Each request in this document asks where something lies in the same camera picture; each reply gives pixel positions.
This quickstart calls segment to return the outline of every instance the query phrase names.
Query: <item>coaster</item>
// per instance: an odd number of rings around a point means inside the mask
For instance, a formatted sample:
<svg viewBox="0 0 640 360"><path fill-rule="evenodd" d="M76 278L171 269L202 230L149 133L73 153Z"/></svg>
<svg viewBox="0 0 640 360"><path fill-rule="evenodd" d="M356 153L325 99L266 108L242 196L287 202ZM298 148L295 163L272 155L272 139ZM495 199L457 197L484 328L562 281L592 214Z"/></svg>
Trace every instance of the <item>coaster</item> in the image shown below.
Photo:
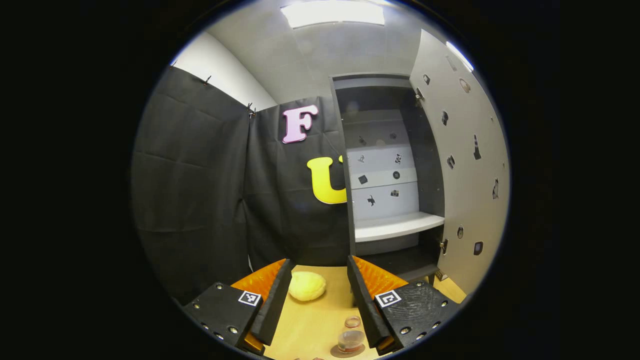
<svg viewBox="0 0 640 360"><path fill-rule="evenodd" d="M343 352L341 352L340 350L338 350L338 345L335 345L334 347L331 348L331 355L334 357L354 357L358 354L361 354L364 351L364 344L360 345L360 348L354 352L350 352L348 354L345 354Z"/></svg>

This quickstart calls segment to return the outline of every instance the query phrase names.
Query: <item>yellow letter u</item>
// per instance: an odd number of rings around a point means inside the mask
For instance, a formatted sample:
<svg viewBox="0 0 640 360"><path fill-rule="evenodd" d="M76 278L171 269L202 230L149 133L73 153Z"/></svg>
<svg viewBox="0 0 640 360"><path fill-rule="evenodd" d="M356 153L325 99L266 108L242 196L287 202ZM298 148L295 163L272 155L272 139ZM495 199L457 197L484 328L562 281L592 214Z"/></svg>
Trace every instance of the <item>yellow letter u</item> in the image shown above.
<svg viewBox="0 0 640 360"><path fill-rule="evenodd" d="M331 187L329 166L332 163L331 158L315 158L307 162L307 167L311 169L311 186L314 189L314 195L325 204L347 202L347 189L334 190Z"/></svg>

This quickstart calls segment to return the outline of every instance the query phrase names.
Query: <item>ceiling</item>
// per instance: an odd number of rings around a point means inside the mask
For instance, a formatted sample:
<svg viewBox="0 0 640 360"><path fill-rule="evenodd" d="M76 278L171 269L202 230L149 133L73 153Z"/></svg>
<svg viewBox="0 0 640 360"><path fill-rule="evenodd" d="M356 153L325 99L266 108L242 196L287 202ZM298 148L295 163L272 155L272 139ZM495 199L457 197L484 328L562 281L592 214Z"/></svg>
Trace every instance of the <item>ceiling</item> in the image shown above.
<svg viewBox="0 0 640 360"><path fill-rule="evenodd" d="M291 29L280 8L295 2L257 0L207 30L278 104L331 96L329 75L409 74L418 53L420 29L444 41L442 32L420 14L390 3L382 5L384 26L341 22Z"/></svg>

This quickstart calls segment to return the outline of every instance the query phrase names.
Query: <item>pink letter f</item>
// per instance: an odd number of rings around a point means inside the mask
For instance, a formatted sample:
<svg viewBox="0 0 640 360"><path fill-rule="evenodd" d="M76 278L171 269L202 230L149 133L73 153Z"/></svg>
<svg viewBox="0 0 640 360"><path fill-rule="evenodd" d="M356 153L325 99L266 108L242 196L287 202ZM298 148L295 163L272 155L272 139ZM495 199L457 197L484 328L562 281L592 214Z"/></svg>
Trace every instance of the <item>pink letter f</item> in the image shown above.
<svg viewBox="0 0 640 360"><path fill-rule="evenodd" d="M307 138L307 134L302 132L300 126L304 126L307 130L311 128L311 116L309 116L309 113L317 115L318 107L309 105L283 112L283 115L287 118L287 134L282 139L283 143L299 142Z"/></svg>

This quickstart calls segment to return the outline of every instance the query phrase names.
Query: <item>small glass jar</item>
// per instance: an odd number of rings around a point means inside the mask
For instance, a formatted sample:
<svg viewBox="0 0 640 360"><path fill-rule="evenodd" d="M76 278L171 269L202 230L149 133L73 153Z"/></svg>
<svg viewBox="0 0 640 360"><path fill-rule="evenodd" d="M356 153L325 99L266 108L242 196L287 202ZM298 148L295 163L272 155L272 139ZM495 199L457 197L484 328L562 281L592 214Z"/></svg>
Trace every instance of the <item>small glass jar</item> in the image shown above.
<svg viewBox="0 0 640 360"><path fill-rule="evenodd" d="M343 354L350 354L360 350L364 341L362 321L358 316L350 316L344 321L344 326L338 336L338 350Z"/></svg>

